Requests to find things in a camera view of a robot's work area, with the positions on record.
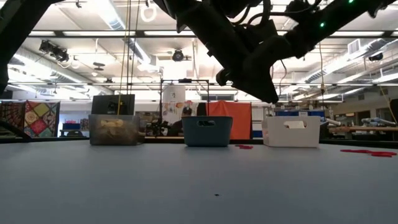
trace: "ceiling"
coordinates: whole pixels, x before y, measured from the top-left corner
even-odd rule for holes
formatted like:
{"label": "ceiling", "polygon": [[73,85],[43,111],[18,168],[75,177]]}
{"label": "ceiling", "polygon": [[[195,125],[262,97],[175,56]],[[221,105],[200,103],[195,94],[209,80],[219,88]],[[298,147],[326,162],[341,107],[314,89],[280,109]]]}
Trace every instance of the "ceiling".
{"label": "ceiling", "polygon": [[[81,8],[77,8],[76,1],[68,0],[57,4],[53,4],[41,18],[39,23],[36,25],[34,30],[110,30],[109,25],[104,20],[104,10],[102,9],[101,2],[107,0],[87,0],[80,1]],[[284,11],[285,6],[289,3],[289,0],[273,0],[274,4],[273,11]],[[114,0],[115,11],[119,14],[120,18],[128,26],[126,18],[129,8],[127,6],[127,0]],[[145,22],[141,15],[141,10],[146,8],[145,1],[132,1],[131,7],[131,20],[130,30],[175,30],[176,21],[173,20],[166,13],[161,11],[154,4],[151,5],[156,10],[154,20]],[[396,30],[398,28],[398,13],[396,13],[396,7],[390,6],[384,11],[380,11],[375,19],[371,19],[367,14],[363,14],[342,30]],[[262,6],[258,6],[251,9],[248,18],[255,15],[258,12],[262,12]],[[150,9],[145,10],[144,15],[149,18],[152,16]],[[287,17],[271,17],[274,20],[276,28],[278,30],[290,30],[297,23]],[[82,77],[85,82],[99,82],[103,83],[107,78],[112,78],[112,81],[127,82],[127,75],[133,77],[133,82],[159,82],[159,72],[145,71],[139,68],[138,58],[128,50],[126,44],[122,39],[119,38],[27,38],[23,43],[22,48],[26,49],[37,55],[38,63],[41,60],[49,60],[56,62],[51,56],[43,55],[39,51],[40,43],[42,40],[49,40],[51,43],[60,46],[68,50],[70,55],[70,61],[67,63],[61,63],[70,72],[73,72],[77,77]],[[311,74],[316,73],[322,65],[325,67],[337,63],[341,64],[342,57],[347,53],[347,45],[355,39],[344,38],[344,39],[325,39],[321,42],[321,45],[317,45],[315,49],[304,58],[288,58],[284,60],[286,65],[286,71],[280,62],[274,65],[274,83],[278,86],[279,83],[302,83],[306,78],[310,77]],[[195,56],[195,63],[197,65],[197,74],[200,79],[209,79],[211,82],[215,82],[215,75],[222,69],[222,66],[213,58],[209,57],[206,47],[197,39],[193,38],[175,38],[175,37],[158,37],[158,38],[137,38],[138,45],[147,55],[153,55],[157,57],[157,66],[164,67],[167,70],[172,70],[174,73],[183,73],[185,77],[193,78],[194,66],[192,58]],[[171,55],[175,49],[181,49],[183,54],[188,56],[189,60],[184,62],[173,62]],[[384,62],[388,62],[394,59],[397,53],[395,43],[388,45],[382,49],[384,51]],[[73,59],[76,60],[74,65],[79,64],[79,67],[71,66]],[[94,71],[96,66],[94,62],[100,62],[105,64],[104,70],[97,72]],[[325,82],[327,83],[338,83],[340,80],[363,72],[369,68],[381,64],[381,62],[370,62],[369,60],[357,59],[350,63],[346,63],[345,66],[339,69],[333,69],[328,73],[324,73]],[[183,71],[174,71],[177,67],[183,67]],[[377,71],[374,72],[373,77],[376,79],[380,74]],[[312,83],[319,82],[320,79],[311,80]],[[358,77],[351,82],[363,83],[365,82],[361,77]],[[109,90],[118,90],[118,86],[108,86]],[[213,89],[221,89],[218,86],[212,87]],[[305,86],[301,89],[294,89],[283,87],[280,91],[284,90],[284,93],[299,95],[302,90],[306,92],[317,91],[318,86]],[[134,86],[133,89],[148,90],[148,86],[139,85]]]}

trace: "table surface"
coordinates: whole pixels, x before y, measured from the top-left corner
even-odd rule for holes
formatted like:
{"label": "table surface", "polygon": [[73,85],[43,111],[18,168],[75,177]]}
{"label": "table surface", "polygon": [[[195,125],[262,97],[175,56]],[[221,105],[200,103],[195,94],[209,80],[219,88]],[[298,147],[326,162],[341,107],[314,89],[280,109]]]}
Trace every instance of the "table surface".
{"label": "table surface", "polygon": [[398,157],[340,149],[3,144],[0,223],[397,223]]}

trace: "white cylinder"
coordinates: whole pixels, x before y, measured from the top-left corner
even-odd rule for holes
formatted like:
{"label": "white cylinder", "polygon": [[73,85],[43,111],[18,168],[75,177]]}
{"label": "white cylinder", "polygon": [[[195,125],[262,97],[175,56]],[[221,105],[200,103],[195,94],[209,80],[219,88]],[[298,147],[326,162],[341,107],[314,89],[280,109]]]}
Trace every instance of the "white cylinder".
{"label": "white cylinder", "polygon": [[166,85],[163,91],[163,103],[185,102],[185,86]]}

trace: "colorful quilt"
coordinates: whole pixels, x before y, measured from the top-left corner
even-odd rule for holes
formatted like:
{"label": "colorful quilt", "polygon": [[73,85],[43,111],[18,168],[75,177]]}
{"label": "colorful quilt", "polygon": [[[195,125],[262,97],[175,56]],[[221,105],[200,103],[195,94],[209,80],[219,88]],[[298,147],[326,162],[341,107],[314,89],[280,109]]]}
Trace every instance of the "colorful quilt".
{"label": "colorful quilt", "polygon": [[60,103],[26,101],[24,132],[30,137],[57,137]]}
{"label": "colorful quilt", "polygon": [[24,129],[25,103],[4,102],[0,104],[0,120]]}

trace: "blue basket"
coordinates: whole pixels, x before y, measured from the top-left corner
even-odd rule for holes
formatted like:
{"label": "blue basket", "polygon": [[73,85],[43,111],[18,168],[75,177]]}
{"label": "blue basket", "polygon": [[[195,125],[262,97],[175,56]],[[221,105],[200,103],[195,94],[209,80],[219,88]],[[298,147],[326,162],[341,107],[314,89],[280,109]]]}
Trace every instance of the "blue basket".
{"label": "blue basket", "polygon": [[182,118],[184,140],[191,147],[226,147],[229,144],[232,117],[189,116]]}

